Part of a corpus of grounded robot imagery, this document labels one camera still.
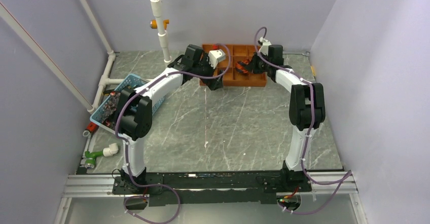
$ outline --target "basket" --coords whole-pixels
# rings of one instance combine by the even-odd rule
[[[139,86],[143,86],[144,84],[146,84],[146,81],[142,80],[140,78],[140,76],[137,76],[135,74],[129,74],[124,81],[119,84],[116,88],[115,91],[121,91],[122,89],[124,89],[126,86],[131,86],[131,87],[139,87]],[[103,101],[103,103],[97,108],[97,110],[91,115],[90,117],[90,121],[92,121],[93,123],[97,124],[100,128],[103,128],[113,134],[115,134],[115,132],[110,129],[109,127],[107,127],[106,125],[102,124],[101,121],[101,117],[103,115],[103,108],[104,108],[104,104],[110,99],[110,95]],[[157,109],[160,107],[160,105],[163,103],[164,101],[164,97],[162,97],[159,101],[157,101],[157,103],[155,103],[152,107],[152,114],[154,114]]]

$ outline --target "red object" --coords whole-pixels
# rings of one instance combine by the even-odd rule
[[[94,131],[96,131],[97,129],[98,125],[93,122],[90,122],[85,130],[90,131],[90,133],[94,133]]]

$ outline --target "orange tray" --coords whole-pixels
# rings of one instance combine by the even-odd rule
[[[267,78],[265,73],[261,74],[240,74],[236,71],[235,65],[238,61],[242,61],[245,59],[251,60],[254,55],[255,48],[253,45],[235,45],[235,44],[226,44],[228,49],[230,50],[232,63],[230,65],[229,71],[223,76],[223,85],[224,86],[252,86],[252,87],[265,87],[267,83]],[[202,48],[205,53],[208,53],[212,49],[212,44],[203,44]],[[217,69],[213,73],[214,76],[218,74],[218,70],[227,69],[228,65],[228,54],[227,51],[220,46],[226,53],[226,59],[218,63]]]

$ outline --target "gray wall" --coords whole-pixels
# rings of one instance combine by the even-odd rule
[[[430,0],[337,0],[311,50],[369,223],[429,223]]]
[[[1,0],[93,100],[106,53],[77,0]],[[0,18],[0,222],[52,223],[89,114]]]
[[[149,28],[149,0],[89,0],[115,51],[160,50]],[[169,47],[190,43],[252,44],[265,25],[272,43],[287,50],[310,49],[335,0],[163,0]]]

